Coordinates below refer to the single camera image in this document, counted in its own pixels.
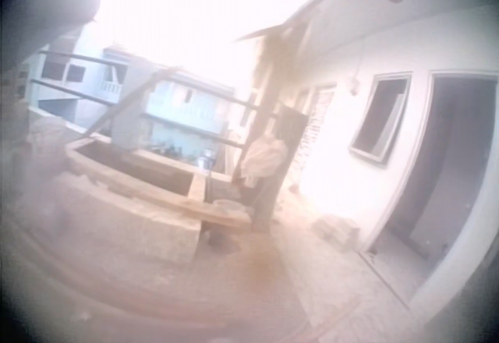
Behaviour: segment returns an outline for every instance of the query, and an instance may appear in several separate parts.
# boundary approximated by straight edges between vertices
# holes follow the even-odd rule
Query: blue building
[[[102,39],[96,23],[90,23],[80,30],[65,35],[43,50],[121,64],[104,65],[71,56],[45,54],[43,51],[26,61],[24,66],[28,70],[29,79],[46,83],[27,86],[30,91],[27,94],[30,104],[83,128],[90,127],[110,105],[119,101],[126,76],[126,65],[135,57],[119,45],[109,46],[109,43]],[[63,87],[66,92],[56,90],[50,85]],[[212,140],[168,126],[168,122],[177,122],[216,135],[225,131],[229,102],[191,87],[210,87],[234,94],[231,87],[225,87],[186,71],[176,73],[174,81],[159,83],[149,95],[146,112],[166,121],[144,119],[144,127],[147,129],[143,139],[144,147],[167,154],[169,157],[192,162],[205,150],[213,152],[218,150],[218,145]],[[81,95],[71,94],[71,91],[92,98],[86,99]]]

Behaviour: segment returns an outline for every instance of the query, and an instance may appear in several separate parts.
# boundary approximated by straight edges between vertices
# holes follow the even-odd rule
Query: white cloth
[[[287,155],[285,143],[271,134],[264,134],[255,140],[241,162],[241,177],[245,179],[245,186],[254,187],[258,178],[273,175]]]

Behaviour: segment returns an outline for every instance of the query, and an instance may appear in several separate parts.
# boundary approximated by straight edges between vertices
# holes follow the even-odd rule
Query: building
[[[90,59],[50,53],[46,55],[44,51]],[[88,128],[110,105],[119,101],[127,65],[135,57],[119,45],[110,46],[102,38],[98,24],[92,22],[52,42],[42,49],[42,54],[31,56],[21,67],[23,71],[19,77],[26,82],[19,83],[19,90],[24,92],[29,87],[27,96],[32,106]],[[116,65],[105,65],[98,60],[114,62]],[[44,84],[27,86],[29,79],[40,80]],[[226,128],[228,103],[189,87],[202,84],[222,89],[229,95],[233,94],[233,89],[185,71],[179,72],[175,79],[176,82],[159,83],[150,93],[146,112],[166,120],[166,123],[144,120],[147,122],[147,134],[143,146],[158,152],[168,150],[172,157],[193,162],[206,149],[215,152],[217,145],[210,140],[169,128],[168,121],[221,134]],[[62,87],[65,92],[51,85]],[[71,94],[71,91],[83,95]]]
[[[278,100],[310,114],[290,183],[431,318],[499,229],[498,0],[325,0],[266,38],[295,53]]]

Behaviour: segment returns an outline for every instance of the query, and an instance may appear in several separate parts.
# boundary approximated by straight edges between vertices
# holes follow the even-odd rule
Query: white wall
[[[323,40],[315,27],[310,43]],[[359,94],[338,88],[316,146],[303,172],[301,189],[323,212],[350,217],[366,245],[384,226],[412,167],[430,95],[434,70],[499,72],[497,9],[485,6],[417,20],[339,48],[320,61],[304,53],[305,77],[293,89],[341,83],[357,72]],[[397,143],[385,168],[350,154],[373,78],[411,72],[409,99]]]

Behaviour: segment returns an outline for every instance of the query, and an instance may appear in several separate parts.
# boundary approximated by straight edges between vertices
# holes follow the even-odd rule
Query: doorway
[[[494,134],[497,77],[436,74],[423,142],[365,259],[402,301],[444,259],[480,191]]]

